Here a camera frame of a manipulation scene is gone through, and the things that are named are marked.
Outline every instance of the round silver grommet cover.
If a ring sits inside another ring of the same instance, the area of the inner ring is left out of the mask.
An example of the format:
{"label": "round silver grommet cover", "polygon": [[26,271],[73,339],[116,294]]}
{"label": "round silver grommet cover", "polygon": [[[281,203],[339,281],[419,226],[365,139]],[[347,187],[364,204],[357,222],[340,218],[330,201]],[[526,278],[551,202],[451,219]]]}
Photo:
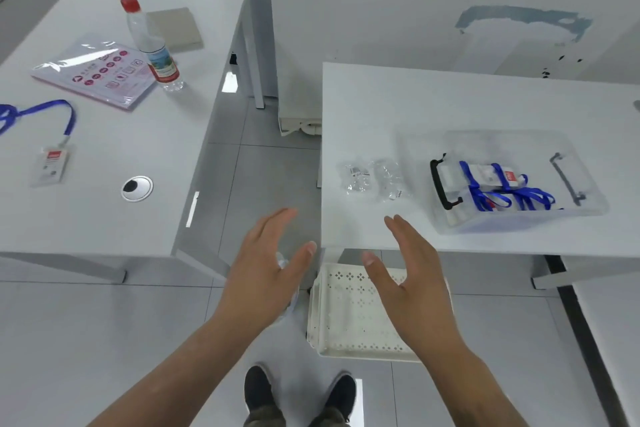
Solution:
{"label": "round silver grommet cover", "polygon": [[145,199],[154,190],[154,182],[146,176],[136,176],[122,185],[122,197],[130,203]]}

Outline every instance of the forearm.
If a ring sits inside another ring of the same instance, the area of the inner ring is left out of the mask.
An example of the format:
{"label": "forearm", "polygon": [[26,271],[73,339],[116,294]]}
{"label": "forearm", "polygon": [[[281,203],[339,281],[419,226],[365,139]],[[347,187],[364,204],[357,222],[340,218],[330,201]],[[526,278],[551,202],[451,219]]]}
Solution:
{"label": "forearm", "polygon": [[484,361],[466,346],[418,356],[456,427],[526,427]]}
{"label": "forearm", "polygon": [[90,427],[187,427],[252,340],[212,318]]}

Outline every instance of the blue-gray paint patch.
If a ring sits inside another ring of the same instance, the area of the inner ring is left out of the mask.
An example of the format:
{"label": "blue-gray paint patch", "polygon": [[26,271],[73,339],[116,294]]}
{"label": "blue-gray paint patch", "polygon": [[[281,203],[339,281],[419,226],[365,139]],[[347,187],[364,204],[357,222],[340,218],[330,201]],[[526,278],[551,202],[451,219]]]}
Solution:
{"label": "blue-gray paint patch", "polygon": [[464,29],[469,27],[473,21],[482,19],[511,19],[526,24],[544,22],[567,29],[575,36],[573,40],[576,42],[580,41],[593,22],[592,19],[579,17],[577,12],[565,12],[564,10],[541,10],[512,5],[475,5],[460,14],[456,27],[464,32]]}

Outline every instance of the person's right hand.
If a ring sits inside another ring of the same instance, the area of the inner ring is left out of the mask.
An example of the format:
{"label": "person's right hand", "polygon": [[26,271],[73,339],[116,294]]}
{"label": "person's right hand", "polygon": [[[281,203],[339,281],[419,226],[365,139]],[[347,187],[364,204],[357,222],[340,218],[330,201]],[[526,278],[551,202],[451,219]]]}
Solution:
{"label": "person's right hand", "polygon": [[385,224],[400,245],[406,279],[396,284],[371,252],[364,252],[362,261],[397,333],[423,361],[424,355],[464,346],[438,252],[401,216],[387,216]]}

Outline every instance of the black shoe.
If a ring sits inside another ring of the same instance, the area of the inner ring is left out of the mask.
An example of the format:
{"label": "black shoe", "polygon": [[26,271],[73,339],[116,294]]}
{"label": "black shoe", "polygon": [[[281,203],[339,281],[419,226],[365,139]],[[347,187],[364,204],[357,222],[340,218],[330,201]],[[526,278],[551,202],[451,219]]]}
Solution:
{"label": "black shoe", "polygon": [[244,401],[249,412],[268,405],[277,407],[269,378],[264,368],[260,365],[252,366],[246,372],[244,377]]}
{"label": "black shoe", "polygon": [[349,421],[349,416],[356,404],[356,381],[348,373],[341,373],[333,381],[333,388],[329,393],[329,398],[324,404],[324,408],[336,408],[342,414],[345,422]]}

